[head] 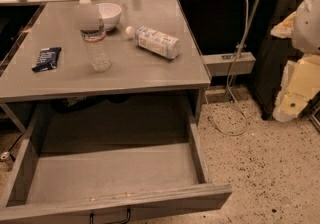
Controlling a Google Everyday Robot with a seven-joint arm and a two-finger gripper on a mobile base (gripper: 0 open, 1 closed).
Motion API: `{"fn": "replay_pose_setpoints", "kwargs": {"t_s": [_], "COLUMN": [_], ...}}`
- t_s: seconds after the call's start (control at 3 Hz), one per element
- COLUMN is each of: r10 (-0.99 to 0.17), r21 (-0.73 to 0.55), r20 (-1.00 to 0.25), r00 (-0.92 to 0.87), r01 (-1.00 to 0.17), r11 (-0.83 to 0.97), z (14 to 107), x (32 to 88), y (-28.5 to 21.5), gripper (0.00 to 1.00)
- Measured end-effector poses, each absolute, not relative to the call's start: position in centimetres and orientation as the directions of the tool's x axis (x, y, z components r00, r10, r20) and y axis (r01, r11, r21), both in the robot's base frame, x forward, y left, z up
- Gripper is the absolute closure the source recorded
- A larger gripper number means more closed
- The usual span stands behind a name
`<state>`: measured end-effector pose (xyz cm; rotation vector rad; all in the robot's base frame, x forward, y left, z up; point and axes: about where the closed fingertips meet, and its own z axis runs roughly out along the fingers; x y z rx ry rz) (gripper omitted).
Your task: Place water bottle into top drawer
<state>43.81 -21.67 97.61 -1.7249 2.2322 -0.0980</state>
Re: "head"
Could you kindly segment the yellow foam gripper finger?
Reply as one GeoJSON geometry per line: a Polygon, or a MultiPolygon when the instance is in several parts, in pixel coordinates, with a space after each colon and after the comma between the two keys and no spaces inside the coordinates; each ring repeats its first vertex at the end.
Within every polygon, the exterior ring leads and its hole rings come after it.
{"type": "Polygon", "coordinates": [[[291,38],[295,16],[296,12],[293,12],[288,15],[282,22],[275,25],[270,31],[271,35],[281,39],[291,38]]]}
{"type": "Polygon", "coordinates": [[[272,116],[279,122],[297,118],[320,91],[320,56],[304,54],[284,68],[272,116]]]}

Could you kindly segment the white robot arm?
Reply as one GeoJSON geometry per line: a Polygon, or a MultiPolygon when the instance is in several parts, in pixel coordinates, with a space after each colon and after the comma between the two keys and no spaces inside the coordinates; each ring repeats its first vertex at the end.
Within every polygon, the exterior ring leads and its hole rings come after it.
{"type": "Polygon", "coordinates": [[[320,91],[320,0],[304,0],[272,28],[271,35],[290,38],[292,46],[303,53],[297,62],[287,62],[273,110],[275,120],[288,122],[320,91]]]}

